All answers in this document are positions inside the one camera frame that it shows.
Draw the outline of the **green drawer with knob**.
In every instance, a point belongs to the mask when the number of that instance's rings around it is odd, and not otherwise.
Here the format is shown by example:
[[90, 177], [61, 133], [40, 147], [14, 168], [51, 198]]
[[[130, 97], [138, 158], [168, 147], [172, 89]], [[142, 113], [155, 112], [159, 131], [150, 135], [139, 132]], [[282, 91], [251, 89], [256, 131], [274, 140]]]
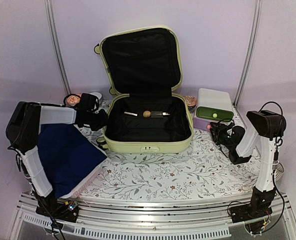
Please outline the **green drawer with knob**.
[[206, 120], [229, 122], [233, 119], [234, 113], [230, 110], [227, 111], [217, 108], [200, 106], [196, 110], [196, 116], [198, 118]]

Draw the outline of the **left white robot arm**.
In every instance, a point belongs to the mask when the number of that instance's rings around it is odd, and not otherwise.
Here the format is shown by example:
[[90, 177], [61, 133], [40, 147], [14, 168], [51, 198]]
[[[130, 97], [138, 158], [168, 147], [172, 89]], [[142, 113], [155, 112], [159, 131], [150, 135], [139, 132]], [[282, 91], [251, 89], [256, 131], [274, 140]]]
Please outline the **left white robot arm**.
[[107, 158], [79, 131], [106, 125], [99, 99], [83, 93], [74, 105], [67, 100], [62, 105], [21, 101], [6, 128], [18, 168], [41, 197], [77, 198]]

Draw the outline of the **frosted glass spray bottle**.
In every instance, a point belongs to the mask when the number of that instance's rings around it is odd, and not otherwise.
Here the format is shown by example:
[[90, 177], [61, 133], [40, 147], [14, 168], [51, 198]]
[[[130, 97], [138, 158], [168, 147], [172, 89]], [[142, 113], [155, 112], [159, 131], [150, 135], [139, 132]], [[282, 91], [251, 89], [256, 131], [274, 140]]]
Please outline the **frosted glass spray bottle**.
[[170, 116], [170, 113], [162, 112], [162, 111], [152, 111], [151, 112], [152, 118], [162, 118], [162, 117], [167, 117], [167, 116]]

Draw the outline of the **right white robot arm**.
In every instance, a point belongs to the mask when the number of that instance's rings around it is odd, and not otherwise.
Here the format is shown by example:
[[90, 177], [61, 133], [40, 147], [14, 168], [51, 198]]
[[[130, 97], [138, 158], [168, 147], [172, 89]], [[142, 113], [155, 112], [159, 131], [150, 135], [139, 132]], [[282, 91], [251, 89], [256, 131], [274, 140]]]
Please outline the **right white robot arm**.
[[278, 165], [278, 148], [286, 129], [282, 113], [270, 110], [248, 111], [250, 125], [247, 128], [235, 125], [232, 119], [210, 123], [212, 141], [228, 150], [228, 158], [233, 165], [251, 160], [254, 150], [260, 156], [259, 175], [252, 190], [246, 213], [257, 218], [268, 208], [275, 196], [274, 172]]

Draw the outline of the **dark blue garment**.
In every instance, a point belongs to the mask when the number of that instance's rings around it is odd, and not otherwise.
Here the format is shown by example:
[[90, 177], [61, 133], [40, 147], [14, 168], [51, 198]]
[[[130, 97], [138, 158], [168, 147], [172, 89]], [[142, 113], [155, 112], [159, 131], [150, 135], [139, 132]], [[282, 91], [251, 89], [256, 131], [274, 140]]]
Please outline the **dark blue garment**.
[[106, 158], [72, 124], [44, 124], [38, 154], [55, 198], [69, 194]]

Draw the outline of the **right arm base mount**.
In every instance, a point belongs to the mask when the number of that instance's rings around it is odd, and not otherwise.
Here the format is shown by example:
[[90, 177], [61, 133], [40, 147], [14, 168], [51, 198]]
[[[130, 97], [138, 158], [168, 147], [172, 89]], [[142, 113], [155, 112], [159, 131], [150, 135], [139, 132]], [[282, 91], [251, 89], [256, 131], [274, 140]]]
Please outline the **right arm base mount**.
[[259, 191], [253, 188], [250, 203], [242, 203], [237, 206], [229, 206], [228, 215], [233, 223], [246, 222], [259, 219], [259, 221], [247, 223], [245, 229], [252, 235], [257, 235], [265, 230], [270, 223], [272, 208], [271, 202], [275, 197], [275, 188], [270, 191]]

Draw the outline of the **white plastic mesh basket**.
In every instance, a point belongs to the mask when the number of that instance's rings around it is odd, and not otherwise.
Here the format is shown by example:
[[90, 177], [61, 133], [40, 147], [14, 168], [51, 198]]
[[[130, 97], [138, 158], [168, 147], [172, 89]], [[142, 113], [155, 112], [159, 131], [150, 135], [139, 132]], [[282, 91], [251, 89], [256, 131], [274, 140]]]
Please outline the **white plastic mesh basket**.
[[85, 179], [83, 179], [79, 185], [74, 188], [72, 198], [78, 198], [83, 191], [96, 179], [96, 177], [102, 172], [103, 166], [97, 166]]

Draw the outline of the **purple drawer with pink knob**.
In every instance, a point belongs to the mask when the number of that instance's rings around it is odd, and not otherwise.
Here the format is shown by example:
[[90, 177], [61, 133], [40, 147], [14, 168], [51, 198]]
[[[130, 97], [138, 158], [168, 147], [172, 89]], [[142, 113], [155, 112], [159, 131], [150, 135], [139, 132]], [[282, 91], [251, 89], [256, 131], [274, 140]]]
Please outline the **purple drawer with pink knob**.
[[193, 118], [193, 125], [195, 129], [200, 129], [204, 131], [210, 131], [211, 129], [211, 121], [207, 119], [201, 119], [198, 117]]

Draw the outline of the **light green hard-shell suitcase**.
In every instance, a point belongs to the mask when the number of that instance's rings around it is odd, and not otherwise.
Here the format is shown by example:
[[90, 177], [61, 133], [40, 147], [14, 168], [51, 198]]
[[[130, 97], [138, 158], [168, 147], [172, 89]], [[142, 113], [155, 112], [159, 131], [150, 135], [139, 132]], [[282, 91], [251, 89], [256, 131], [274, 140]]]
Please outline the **light green hard-shell suitcase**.
[[[98, 144], [121, 154], [186, 150], [193, 121], [184, 97], [176, 93], [183, 75], [175, 32], [165, 25], [119, 32], [103, 38], [94, 52], [102, 59], [114, 97]], [[170, 116], [144, 118], [144, 111]]]

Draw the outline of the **brown plush toy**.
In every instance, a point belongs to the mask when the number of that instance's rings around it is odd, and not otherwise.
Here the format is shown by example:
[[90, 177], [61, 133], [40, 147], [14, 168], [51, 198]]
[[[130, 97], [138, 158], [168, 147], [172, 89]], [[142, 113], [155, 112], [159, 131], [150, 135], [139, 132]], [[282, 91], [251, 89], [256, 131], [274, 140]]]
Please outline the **brown plush toy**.
[[149, 118], [149, 117], [151, 117], [151, 111], [148, 111], [148, 110], [144, 111], [144, 112], [143, 112], [143, 117], [144, 117], [144, 118]]

